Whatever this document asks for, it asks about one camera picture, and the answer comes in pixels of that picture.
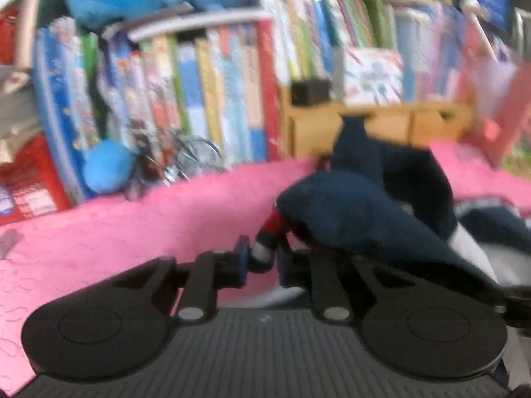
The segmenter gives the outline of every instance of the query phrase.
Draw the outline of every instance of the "red book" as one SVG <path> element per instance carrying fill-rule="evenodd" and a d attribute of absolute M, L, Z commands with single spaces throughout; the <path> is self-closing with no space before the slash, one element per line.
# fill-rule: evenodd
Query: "red book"
<path fill-rule="evenodd" d="M 278 85 L 274 72 L 273 37 L 271 21 L 257 21 L 257 48 L 260 61 L 260 82 L 264 110 L 264 129 L 267 147 L 267 160 L 278 160 L 279 146 L 279 110 Z"/>

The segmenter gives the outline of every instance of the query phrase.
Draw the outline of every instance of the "blue book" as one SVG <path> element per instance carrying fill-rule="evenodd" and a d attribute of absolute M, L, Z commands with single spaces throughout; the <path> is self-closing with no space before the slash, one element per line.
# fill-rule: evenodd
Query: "blue book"
<path fill-rule="evenodd" d="M 66 67 L 60 43 L 49 29 L 40 29 L 35 41 L 34 83 L 39 115 L 57 173 L 71 200 L 82 203 L 95 197 L 84 183 L 83 154 L 76 148 L 76 131 L 70 118 Z"/>
<path fill-rule="evenodd" d="M 194 44 L 192 42 L 180 43 L 178 54 L 179 73 L 190 132 L 192 135 L 208 139 L 208 123 L 204 110 L 203 90 Z"/>
<path fill-rule="evenodd" d="M 334 72 L 332 68 L 332 44 L 328 33 L 329 27 L 325 16 L 325 10 L 323 9 L 323 2 L 321 0 L 313 0 L 313 11 L 315 13 L 315 22 L 317 23 L 319 31 L 319 46 L 323 57 L 323 65 L 325 66 L 325 70 L 332 75 Z"/>

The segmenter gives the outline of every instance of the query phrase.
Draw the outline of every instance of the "wooden drawer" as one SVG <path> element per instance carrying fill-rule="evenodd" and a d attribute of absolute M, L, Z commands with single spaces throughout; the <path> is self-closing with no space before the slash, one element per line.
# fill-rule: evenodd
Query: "wooden drawer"
<path fill-rule="evenodd" d="M 338 113 L 313 113 L 291 118 L 293 157 L 319 157 L 332 152 L 341 131 L 342 117 Z M 370 114 L 365 117 L 365 129 L 371 137 L 407 144 L 410 115 L 407 112 Z"/>
<path fill-rule="evenodd" d="M 470 130 L 473 119 L 474 113 L 466 105 L 412 112 L 410 145 L 424 148 L 433 141 L 456 141 Z"/>

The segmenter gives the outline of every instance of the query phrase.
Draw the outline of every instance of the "yellow book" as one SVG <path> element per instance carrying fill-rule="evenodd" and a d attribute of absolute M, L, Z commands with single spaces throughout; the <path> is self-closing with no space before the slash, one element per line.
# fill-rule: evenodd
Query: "yellow book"
<path fill-rule="evenodd" d="M 297 8 L 295 6 L 295 0 L 284 0 L 288 9 L 289 23 L 291 26 L 291 36 L 295 42 L 295 48 L 297 50 L 297 60 L 299 67 L 301 68 L 301 74 L 303 79 L 310 79 L 310 66 L 306 57 L 304 36 L 299 22 L 299 16 L 297 14 Z"/>
<path fill-rule="evenodd" d="M 216 85 L 214 71 L 210 60 L 210 50 L 208 40 L 199 38 L 195 41 L 195 51 L 197 54 L 197 64 L 199 66 L 199 75 L 201 76 L 201 85 L 203 87 L 203 104 L 208 123 L 210 140 L 218 147 L 222 147 L 221 129 L 219 127 L 219 110 L 216 94 Z"/>

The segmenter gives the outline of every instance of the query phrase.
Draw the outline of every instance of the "gray ribbed surface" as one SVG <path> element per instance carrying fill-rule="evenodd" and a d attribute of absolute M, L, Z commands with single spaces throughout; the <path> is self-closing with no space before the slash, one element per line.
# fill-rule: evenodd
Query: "gray ribbed surface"
<path fill-rule="evenodd" d="M 432 384 L 388 370 L 354 331 L 308 310 L 222 309 L 185 327 L 153 364 L 107 383 L 63 384 L 40 376 L 17 398 L 498 398 L 489 377 Z"/>

